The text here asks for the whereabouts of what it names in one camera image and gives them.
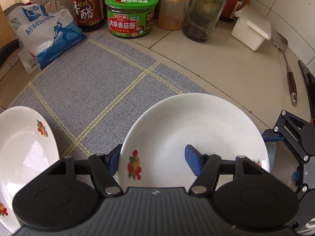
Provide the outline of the dark vinegar bottle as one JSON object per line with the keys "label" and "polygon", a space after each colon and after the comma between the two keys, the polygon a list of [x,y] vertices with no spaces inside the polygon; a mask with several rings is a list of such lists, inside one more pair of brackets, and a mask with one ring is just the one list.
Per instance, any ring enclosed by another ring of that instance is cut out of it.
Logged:
{"label": "dark vinegar bottle", "polygon": [[99,29],[105,22],[103,0],[72,0],[77,25],[83,32]]}

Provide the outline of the green lid mushroom sauce jar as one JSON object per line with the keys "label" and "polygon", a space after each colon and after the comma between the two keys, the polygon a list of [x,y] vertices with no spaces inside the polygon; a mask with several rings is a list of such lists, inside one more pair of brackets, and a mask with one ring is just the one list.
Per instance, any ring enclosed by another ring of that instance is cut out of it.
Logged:
{"label": "green lid mushroom sauce jar", "polygon": [[105,0],[109,32],[137,38],[152,31],[158,0]]}

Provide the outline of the binder clips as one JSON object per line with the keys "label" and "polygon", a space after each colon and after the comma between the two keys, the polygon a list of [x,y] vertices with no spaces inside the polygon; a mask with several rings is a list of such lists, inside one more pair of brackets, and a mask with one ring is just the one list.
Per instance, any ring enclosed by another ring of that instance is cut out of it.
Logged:
{"label": "binder clips", "polygon": [[61,8],[59,0],[41,0],[41,5],[45,7],[46,12],[54,12]]}

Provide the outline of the yellow lid spice jar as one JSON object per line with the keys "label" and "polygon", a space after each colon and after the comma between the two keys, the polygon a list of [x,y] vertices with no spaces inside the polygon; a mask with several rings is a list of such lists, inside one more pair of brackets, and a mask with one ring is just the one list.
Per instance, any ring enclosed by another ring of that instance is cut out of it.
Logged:
{"label": "yellow lid spice jar", "polygon": [[185,12],[186,0],[161,0],[158,26],[166,30],[179,30]]}

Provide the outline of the white plastic box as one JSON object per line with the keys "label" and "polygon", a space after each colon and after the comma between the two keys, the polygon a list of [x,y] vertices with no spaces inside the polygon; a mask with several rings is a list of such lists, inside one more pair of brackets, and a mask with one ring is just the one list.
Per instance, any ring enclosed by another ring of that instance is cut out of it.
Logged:
{"label": "white plastic box", "polygon": [[256,52],[265,40],[272,38],[272,28],[266,17],[246,5],[234,13],[237,18],[231,35]]}

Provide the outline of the white plate fruit print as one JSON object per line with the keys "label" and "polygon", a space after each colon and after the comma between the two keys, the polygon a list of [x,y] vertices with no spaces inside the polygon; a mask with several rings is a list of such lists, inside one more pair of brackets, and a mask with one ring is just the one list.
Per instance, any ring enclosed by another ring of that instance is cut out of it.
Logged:
{"label": "white plate fruit print", "polygon": [[223,160],[244,155],[270,170],[262,135],[242,110],[210,94],[188,93],[160,101],[137,119],[121,149],[119,185],[188,189],[195,175],[185,160],[187,145]]}

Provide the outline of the clear glass bottle red cap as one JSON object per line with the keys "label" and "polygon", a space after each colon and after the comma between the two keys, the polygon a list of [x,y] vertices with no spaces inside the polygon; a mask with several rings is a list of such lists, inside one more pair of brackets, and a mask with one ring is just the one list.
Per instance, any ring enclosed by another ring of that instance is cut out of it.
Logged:
{"label": "clear glass bottle red cap", "polygon": [[207,41],[213,32],[226,0],[189,0],[182,24],[184,35],[197,42]]}

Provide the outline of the blue white salt bag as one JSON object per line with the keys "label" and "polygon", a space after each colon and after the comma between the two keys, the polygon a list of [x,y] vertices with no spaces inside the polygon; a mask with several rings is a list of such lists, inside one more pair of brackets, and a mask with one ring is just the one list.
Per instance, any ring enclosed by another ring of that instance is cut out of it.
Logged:
{"label": "blue white salt bag", "polygon": [[45,69],[66,50],[86,39],[63,6],[47,12],[43,5],[20,5],[6,19],[19,40],[18,56],[28,74],[37,68]]}

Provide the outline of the grey checked cloth mat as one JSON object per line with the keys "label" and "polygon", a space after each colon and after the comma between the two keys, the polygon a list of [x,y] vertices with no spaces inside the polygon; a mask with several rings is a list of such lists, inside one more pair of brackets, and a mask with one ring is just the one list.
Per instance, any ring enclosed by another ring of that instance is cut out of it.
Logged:
{"label": "grey checked cloth mat", "polygon": [[95,32],[38,74],[14,100],[43,115],[61,156],[109,152],[148,108],[168,97],[202,93],[186,76]]}

